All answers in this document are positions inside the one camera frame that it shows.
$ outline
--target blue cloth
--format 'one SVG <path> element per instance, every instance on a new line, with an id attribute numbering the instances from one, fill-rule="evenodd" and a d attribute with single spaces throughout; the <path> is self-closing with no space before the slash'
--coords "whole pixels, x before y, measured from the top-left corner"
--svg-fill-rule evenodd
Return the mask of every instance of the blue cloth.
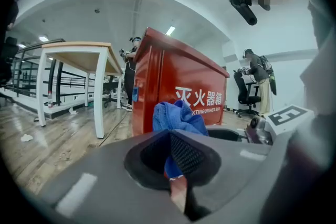
<path id="1" fill-rule="evenodd" d="M 154 108 L 153 129 L 154 131 L 180 129 L 208 136 L 202 116 L 193 115 L 191 108 L 182 100 L 176 101 L 175 104 L 167 102 L 157 104 Z M 170 178 L 182 175 L 172 156 L 167 158 L 164 170 Z"/>

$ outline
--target beige pants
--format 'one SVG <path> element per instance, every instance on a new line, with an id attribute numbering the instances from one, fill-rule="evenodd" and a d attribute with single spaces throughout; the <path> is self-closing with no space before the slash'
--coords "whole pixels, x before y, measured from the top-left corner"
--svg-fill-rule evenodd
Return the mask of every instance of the beige pants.
<path id="1" fill-rule="evenodd" d="M 261 96 L 259 115 L 264 115 L 269 112 L 269 79 L 261 80 L 258 85 Z"/>

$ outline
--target bottle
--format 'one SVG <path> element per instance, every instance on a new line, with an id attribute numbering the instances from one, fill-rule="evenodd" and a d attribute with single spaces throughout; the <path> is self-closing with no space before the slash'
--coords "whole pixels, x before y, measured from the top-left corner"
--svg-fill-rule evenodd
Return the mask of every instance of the bottle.
<path id="1" fill-rule="evenodd" d="M 48 91 L 48 107 L 49 108 L 53 107 L 53 95 L 51 91 Z"/>

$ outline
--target black pants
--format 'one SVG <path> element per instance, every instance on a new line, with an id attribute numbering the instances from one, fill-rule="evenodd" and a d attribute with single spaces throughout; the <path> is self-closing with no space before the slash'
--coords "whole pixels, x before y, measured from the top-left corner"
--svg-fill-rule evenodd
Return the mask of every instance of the black pants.
<path id="1" fill-rule="evenodd" d="M 128 96 L 128 104 L 132 104 L 133 87 L 134 87 L 134 73 L 125 74 L 125 89 Z"/>

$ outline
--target person wearing backpack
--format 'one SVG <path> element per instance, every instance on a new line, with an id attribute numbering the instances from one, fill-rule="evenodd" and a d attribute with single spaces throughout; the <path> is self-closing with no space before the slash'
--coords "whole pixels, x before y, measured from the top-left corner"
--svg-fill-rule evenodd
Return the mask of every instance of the person wearing backpack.
<path id="1" fill-rule="evenodd" d="M 261 58 L 254 54 L 251 49 L 244 51 L 243 58 L 250 61 L 250 69 L 246 71 L 246 75 L 252 74 L 259 85 L 260 89 L 260 110 L 259 115 L 264 116 L 269 112 L 269 75 L 264 69 L 264 63 Z"/>

